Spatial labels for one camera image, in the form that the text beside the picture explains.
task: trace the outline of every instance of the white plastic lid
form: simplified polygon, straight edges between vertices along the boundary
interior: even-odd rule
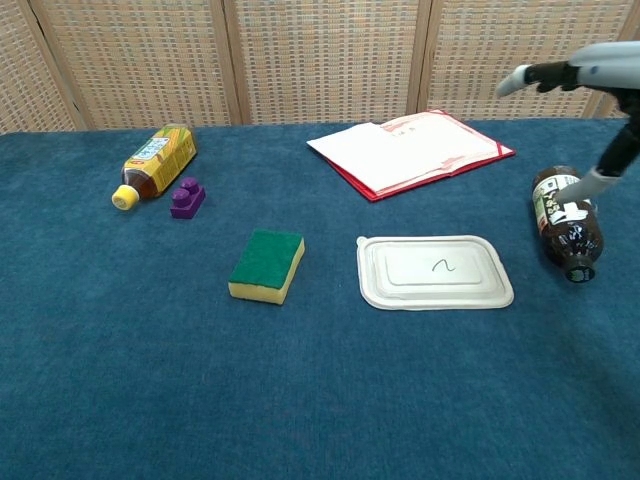
[[[513,301],[498,253],[481,237],[358,237],[357,245],[360,292],[376,308],[503,308]]]

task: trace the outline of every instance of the book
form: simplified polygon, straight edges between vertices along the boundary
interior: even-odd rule
[[[516,153],[438,109],[360,123],[307,144],[370,201]]]

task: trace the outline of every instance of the purple lego block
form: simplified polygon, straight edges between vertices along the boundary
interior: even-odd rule
[[[204,187],[198,185],[195,178],[185,178],[180,183],[180,188],[175,189],[171,194],[173,200],[171,215],[173,218],[193,218],[205,196]]]

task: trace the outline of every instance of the yellow sponge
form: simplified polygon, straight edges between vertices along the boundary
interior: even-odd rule
[[[229,279],[229,293],[282,305],[304,251],[299,234],[254,230]]]

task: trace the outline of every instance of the bottle cap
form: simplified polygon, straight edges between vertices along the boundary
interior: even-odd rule
[[[593,261],[586,255],[574,255],[564,262],[563,268],[567,280],[573,283],[584,283],[596,276]]]
[[[129,210],[140,200],[138,191],[129,185],[120,185],[111,196],[111,202],[120,210]]]

